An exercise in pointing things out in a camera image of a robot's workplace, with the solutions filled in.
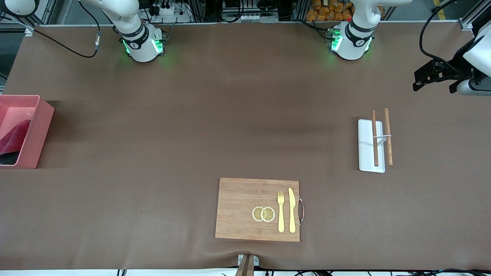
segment green led light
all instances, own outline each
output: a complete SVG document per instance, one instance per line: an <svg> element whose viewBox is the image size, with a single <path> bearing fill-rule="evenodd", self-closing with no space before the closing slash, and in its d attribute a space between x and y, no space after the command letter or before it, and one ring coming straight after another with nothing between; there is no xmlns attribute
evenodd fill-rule
<svg viewBox="0 0 491 276"><path fill-rule="evenodd" d="M341 45L342 35L340 34L333 42L332 42L332 50L337 51L339 49L339 45Z"/></svg>
<svg viewBox="0 0 491 276"><path fill-rule="evenodd" d="M128 49L128 45L126 45L126 42L123 40L124 47L126 48L126 52L130 54L130 49Z"/></svg>
<svg viewBox="0 0 491 276"><path fill-rule="evenodd" d="M155 48L155 51L157 51L158 53L161 53L162 52L162 42L160 42L158 40L155 41L155 40L152 39L152 44L153 44L153 46Z"/></svg>
<svg viewBox="0 0 491 276"><path fill-rule="evenodd" d="M367 47L365 48L365 52L368 51L368 48L370 47L370 42L372 42L372 38L371 37L370 37L370 39L367 42Z"/></svg>

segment gold knife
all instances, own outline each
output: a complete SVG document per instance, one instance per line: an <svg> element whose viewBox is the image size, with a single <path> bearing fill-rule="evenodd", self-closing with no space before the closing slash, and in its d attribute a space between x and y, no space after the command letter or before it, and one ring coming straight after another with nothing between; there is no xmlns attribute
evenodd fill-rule
<svg viewBox="0 0 491 276"><path fill-rule="evenodd" d="M295 233L295 215L293 212L293 208L295 207L296 201L295 201L295 196L293 195L293 190L292 188L288 188L288 195L290 196L289 202L290 202L290 233Z"/></svg>

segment white tray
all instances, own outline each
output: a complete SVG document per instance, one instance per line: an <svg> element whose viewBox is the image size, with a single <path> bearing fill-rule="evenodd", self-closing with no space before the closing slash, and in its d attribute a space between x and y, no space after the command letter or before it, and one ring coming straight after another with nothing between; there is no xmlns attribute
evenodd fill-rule
<svg viewBox="0 0 491 276"><path fill-rule="evenodd" d="M375 122L377 136L383 135L382 122ZM358 120L358 164L362 171L385 172L384 138L378 139L379 165L375 166L373 153L373 132L371 120Z"/></svg>

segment black cable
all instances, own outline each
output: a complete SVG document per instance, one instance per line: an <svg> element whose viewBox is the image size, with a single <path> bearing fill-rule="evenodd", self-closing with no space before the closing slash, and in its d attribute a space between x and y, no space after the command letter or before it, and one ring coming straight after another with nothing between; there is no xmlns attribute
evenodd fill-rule
<svg viewBox="0 0 491 276"><path fill-rule="evenodd" d="M42 35L42 36L50 39L51 41L57 43L58 45L62 46L63 48L69 50L70 52L72 52L72 53L74 53L76 55L79 55L79 56L85 57L85 58L91 58L91 57L94 57L97 54L97 51L99 49L99 38L101 37L101 26L99 26L99 22L97 21L97 19L95 19L95 17L82 5L82 3L80 1L79 1L79 4L82 7L82 9L84 11L86 11L86 13L88 13L90 15L90 17L92 17L94 19L95 23L97 24L97 30L98 31L97 31L97 36L96 36L96 45L95 45L95 51L94 51L94 53L92 55L82 55L80 53L77 53L77 52L73 51L72 49L66 47L62 43L58 42L56 39L50 37L49 35L46 35L46 34L40 32L40 31L38 31L36 29L34 29L33 31L35 31L35 32L39 33L40 35Z"/></svg>
<svg viewBox="0 0 491 276"><path fill-rule="evenodd" d="M327 36L323 35L323 34L321 33L321 31L319 31L319 28L317 28L317 27L315 26L315 22L314 22L314 21L312 21L312 24L314 25L315 31L316 31L316 32L317 32L317 33L318 33L318 34L319 34L319 35L320 35L320 36L321 36L323 39L325 39L325 40L333 40L333 39L328 38Z"/></svg>
<svg viewBox="0 0 491 276"><path fill-rule="evenodd" d="M427 27L427 26L428 26L428 24L430 23L431 19L432 19L432 18L433 18L433 17L434 17L434 16L435 16L435 15L436 15L436 14L437 14L439 11L441 11L441 10L442 10L444 7L446 7L446 6L450 5L450 4L454 3L454 2L456 2L456 1L449 1L449 2L447 2L447 3L445 3L445 4L443 4L442 6L437 7L436 9L434 9L434 12L431 14L431 16L430 16L430 17L428 18L428 20L425 22L425 24L423 25L423 28L421 29L421 33L419 34L419 49L420 49L420 51L421 51L421 52L422 52L424 55L429 56L429 57L431 57L431 58L433 58L433 59L439 60L439 61L441 61L441 62L445 63L445 65L447 65L448 67L452 68L452 70L454 70L455 72L459 72L459 73L460 73L460 70L455 69L455 67L453 67L453 66L452 66L450 63L448 63L448 62L447 62L445 59L443 59L443 58L441 58L441 57L439 57L439 56L436 56L436 55L430 54L430 53L428 53L427 51L425 51L425 50L423 49L423 34L424 34L424 32L425 32L426 27Z"/></svg>
<svg viewBox="0 0 491 276"><path fill-rule="evenodd" d="M6 20L8 20L8 21L12 21L12 19L10 19L10 18L6 18L6 17L5 17L6 15L7 15L6 13L4 13L4 12L0 11L0 20L2 20L2 19L6 19Z"/></svg>
<svg viewBox="0 0 491 276"><path fill-rule="evenodd" d="M472 274L473 276L485 276L483 273L491 274L491 271L489 271L489 270L487 270L487 271L475 270L475 269L473 269L473 270L460 270L460 269L454 269L454 268L439 270L436 274L442 273L442 272L469 273L469 274Z"/></svg>
<svg viewBox="0 0 491 276"><path fill-rule="evenodd" d="M29 22L29 24L31 24L31 26L33 26L33 27L35 26L35 24L33 22L31 22L31 19L29 17L24 17L24 20L26 20L27 22Z"/></svg>
<svg viewBox="0 0 491 276"><path fill-rule="evenodd" d="M169 35L165 36L165 42L169 41L170 35L172 34L172 30L174 29L174 25L176 25L176 23L177 23L177 17L176 17L176 22L172 24L172 27L170 27Z"/></svg>
<svg viewBox="0 0 491 276"><path fill-rule="evenodd" d="M150 22L150 17L148 16L147 9L143 9L145 11L145 15L147 16L147 21Z"/></svg>
<svg viewBox="0 0 491 276"><path fill-rule="evenodd" d="M437 274L440 274L440 273L443 273L443 272L451 272L451 270L438 270L436 272L428 272L428 273L425 273L425 272L422 272L422 271L407 271L409 274L411 275L415 275L415 276L431 276L431 275L437 275Z"/></svg>
<svg viewBox="0 0 491 276"><path fill-rule="evenodd" d="M241 0L241 3L239 4L239 7L237 8L237 12L239 13L235 18L234 20L232 21L226 21L224 20L221 16L220 16L220 9L217 10L217 4L218 4L218 0L215 0L215 13L217 14L217 18L222 21L222 22L226 22L226 23L234 23L236 22L237 20L239 20L243 14L244 14L244 0Z"/></svg>
<svg viewBox="0 0 491 276"><path fill-rule="evenodd" d="M293 21L298 21L298 22L302 22L305 26L309 27L309 28L312 28L312 29L315 29L317 28L318 30L324 30L324 31L327 31L327 28L319 28L319 27L314 27L312 26L311 24L307 23L307 21L304 21L302 19L294 19Z"/></svg>
<svg viewBox="0 0 491 276"><path fill-rule="evenodd" d="M279 1L278 0L259 0L257 2L257 8L259 8L260 10L263 10L263 11L271 11L271 10L274 10L274 9L277 9L278 6L279 6Z"/></svg>
<svg viewBox="0 0 491 276"><path fill-rule="evenodd" d="M112 21L111 21L111 18L109 18L109 16L108 16L108 15L107 15L107 14L106 14L104 11L103 11L102 13L104 13L104 16L105 16L105 17L106 17L106 18L109 20L109 22L110 22L111 24L113 24L113 23L112 23Z"/></svg>
<svg viewBox="0 0 491 276"><path fill-rule="evenodd" d="M185 4L184 4L184 6L186 7L186 9L187 9L188 11L190 11L190 12L191 12L191 14L193 14L195 17L199 18L199 20L200 20L201 22L203 22L203 19L205 19L205 20L206 20L206 17L203 17L203 16L200 16L200 15L197 15L197 14L196 14L196 13L193 11L193 8L192 8L192 7L191 7L191 8L189 8L189 7L188 7L188 6L186 6Z"/></svg>

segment chopsticks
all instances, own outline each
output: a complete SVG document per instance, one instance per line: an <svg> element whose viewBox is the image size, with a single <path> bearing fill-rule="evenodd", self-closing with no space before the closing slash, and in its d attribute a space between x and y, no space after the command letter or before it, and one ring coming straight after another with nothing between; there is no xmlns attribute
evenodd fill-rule
<svg viewBox="0 0 491 276"><path fill-rule="evenodd" d="M389 109L385 108L383 110L385 117L385 135L378 136L377 135L377 124L375 118L375 110L372 110L372 134L373 134L373 157L375 166L379 166L379 143L378 138L386 137L387 138L387 155L389 159L389 166L393 166L392 162L392 136L390 134L390 121L389 121Z"/></svg>

